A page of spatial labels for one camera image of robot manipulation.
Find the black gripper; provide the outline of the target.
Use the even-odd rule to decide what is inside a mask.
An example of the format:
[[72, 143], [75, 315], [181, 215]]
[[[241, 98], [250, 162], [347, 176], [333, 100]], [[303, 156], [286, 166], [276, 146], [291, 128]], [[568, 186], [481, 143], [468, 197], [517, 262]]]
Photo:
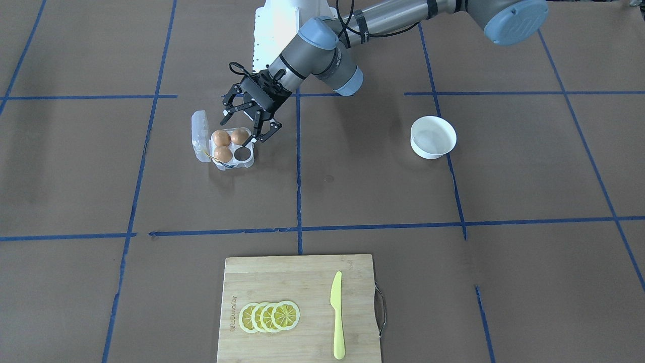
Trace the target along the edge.
[[249, 142], [264, 143], [282, 128], [274, 114], [292, 95], [292, 91], [279, 82], [286, 72], [279, 69], [276, 80], [268, 70], [250, 72], [237, 62], [230, 62], [229, 69], [242, 76], [242, 80], [233, 84], [223, 97], [224, 117], [220, 125], [225, 126], [234, 113], [244, 112], [253, 122]]

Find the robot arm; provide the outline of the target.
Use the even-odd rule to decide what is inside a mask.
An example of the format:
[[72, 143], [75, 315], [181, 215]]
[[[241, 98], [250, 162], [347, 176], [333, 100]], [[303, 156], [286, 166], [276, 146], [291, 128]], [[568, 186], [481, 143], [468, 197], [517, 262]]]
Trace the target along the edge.
[[341, 16], [334, 8], [295, 22], [292, 35], [270, 30], [283, 40], [264, 66], [249, 71], [237, 62], [229, 69], [242, 76], [223, 98], [223, 119], [244, 113], [253, 123], [242, 142], [265, 142], [281, 128], [277, 110], [308, 78], [315, 77], [340, 96], [352, 96], [364, 75], [348, 51], [371, 40], [403, 34], [439, 14], [466, 12], [494, 44], [520, 43], [539, 30], [548, 16], [546, 1], [384, 1]]

